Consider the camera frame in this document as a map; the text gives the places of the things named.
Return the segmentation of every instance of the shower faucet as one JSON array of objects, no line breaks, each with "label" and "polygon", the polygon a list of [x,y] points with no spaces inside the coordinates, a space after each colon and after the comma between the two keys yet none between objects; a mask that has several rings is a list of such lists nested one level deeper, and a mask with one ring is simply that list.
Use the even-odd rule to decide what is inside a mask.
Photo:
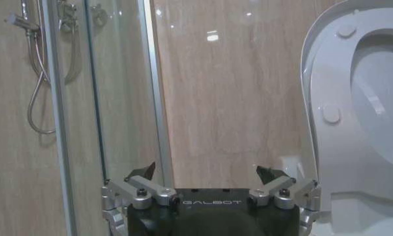
[{"label": "shower faucet", "polygon": [[7,20],[8,23],[11,23],[15,26],[19,26],[20,28],[26,29],[26,31],[34,31],[39,32],[40,31],[40,26],[35,23],[32,23],[26,17],[22,17],[12,13]]}]

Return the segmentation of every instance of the toilet bowl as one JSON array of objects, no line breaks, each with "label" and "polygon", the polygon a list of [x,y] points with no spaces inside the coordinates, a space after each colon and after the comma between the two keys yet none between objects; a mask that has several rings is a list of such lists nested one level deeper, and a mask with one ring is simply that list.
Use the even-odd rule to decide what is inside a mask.
[{"label": "toilet bowl", "polygon": [[348,0],[323,13],[302,85],[315,157],[283,165],[322,185],[312,235],[393,235],[393,0]]}]

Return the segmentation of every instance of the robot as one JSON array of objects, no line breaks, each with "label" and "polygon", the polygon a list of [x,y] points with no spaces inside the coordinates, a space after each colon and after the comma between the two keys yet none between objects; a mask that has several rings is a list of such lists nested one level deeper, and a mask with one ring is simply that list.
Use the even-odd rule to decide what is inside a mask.
[{"label": "robot", "polygon": [[103,216],[115,236],[308,236],[319,218],[320,185],[258,167],[259,189],[168,188],[156,164],[102,188]]}]

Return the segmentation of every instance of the toilet lid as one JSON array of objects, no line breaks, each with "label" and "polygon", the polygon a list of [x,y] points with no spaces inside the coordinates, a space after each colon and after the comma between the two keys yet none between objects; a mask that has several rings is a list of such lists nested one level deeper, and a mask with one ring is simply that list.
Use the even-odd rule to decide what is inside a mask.
[{"label": "toilet lid", "polygon": [[393,0],[350,0],[320,16],[302,70],[322,210],[334,193],[393,201]]}]

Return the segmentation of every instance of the glass shower door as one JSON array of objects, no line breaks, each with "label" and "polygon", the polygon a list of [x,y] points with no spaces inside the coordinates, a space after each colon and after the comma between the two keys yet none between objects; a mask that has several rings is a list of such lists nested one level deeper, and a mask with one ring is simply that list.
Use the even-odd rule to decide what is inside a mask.
[{"label": "glass shower door", "polygon": [[[43,0],[68,235],[108,235],[104,179],[156,162],[172,185],[150,0]],[[58,2],[76,5],[79,74]]]},{"label": "glass shower door", "polygon": [[120,179],[156,161],[163,183],[146,1],[87,0],[87,6],[107,175]]}]

